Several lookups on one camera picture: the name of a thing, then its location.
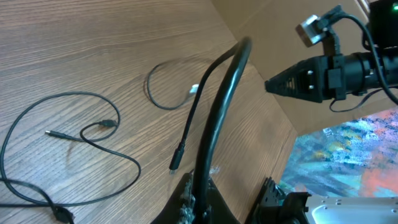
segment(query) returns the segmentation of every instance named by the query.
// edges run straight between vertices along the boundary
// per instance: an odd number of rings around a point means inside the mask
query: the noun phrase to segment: abstract artwork
[[[398,108],[296,139],[279,184],[331,197],[398,195]]]

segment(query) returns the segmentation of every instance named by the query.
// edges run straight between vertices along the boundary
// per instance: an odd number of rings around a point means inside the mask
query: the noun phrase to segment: cable connector
[[[63,134],[63,133],[59,133],[58,131],[45,131],[44,133],[51,137],[55,137],[55,138],[74,140],[74,138],[72,136],[69,136],[69,135]]]
[[[107,119],[107,120],[100,121],[99,125],[102,125],[107,128],[113,128],[113,127],[116,127],[118,125],[118,123],[115,120]]]
[[[176,148],[176,150],[174,151],[174,155],[169,166],[170,175],[174,174],[175,170],[177,170],[178,167],[180,166],[182,155],[184,154],[184,149],[185,149],[185,142],[180,142],[178,148]]]
[[[73,213],[69,212],[66,208],[63,207],[55,207],[55,211],[53,212],[55,218],[62,222],[62,223],[67,223],[67,224],[74,224],[73,219]]]

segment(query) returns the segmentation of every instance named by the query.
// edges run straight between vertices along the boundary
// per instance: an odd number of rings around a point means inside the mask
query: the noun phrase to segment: wooden table
[[[154,94],[164,103],[184,95],[211,60],[236,43],[209,1],[75,0],[0,2],[0,139],[33,102],[64,91],[107,96],[121,111],[121,126],[99,144],[137,159],[138,183],[103,202],[72,207],[76,223],[149,223],[183,173],[195,165],[201,132],[228,67],[209,78],[195,114],[178,172],[169,162],[192,100],[175,111],[156,108],[144,81],[156,64],[190,58],[157,75]],[[9,178],[42,187],[55,202],[81,202],[114,192],[137,174],[124,159],[88,144],[55,139],[45,130],[78,136],[87,124],[114,119],[109,105],[71,96],[45,102],[18,124],[5,155]],[[94,129],[90,137],[108,130]],[[249,64],[224,122],[213,178],[243,222],[267,176],[279,180],[296,132],[261,77]],[[21,192],[38,200],[29,189]],[[0,184],[0,202],[23,202]],[[49,208],[2,208],[0,223],[53,223]]]

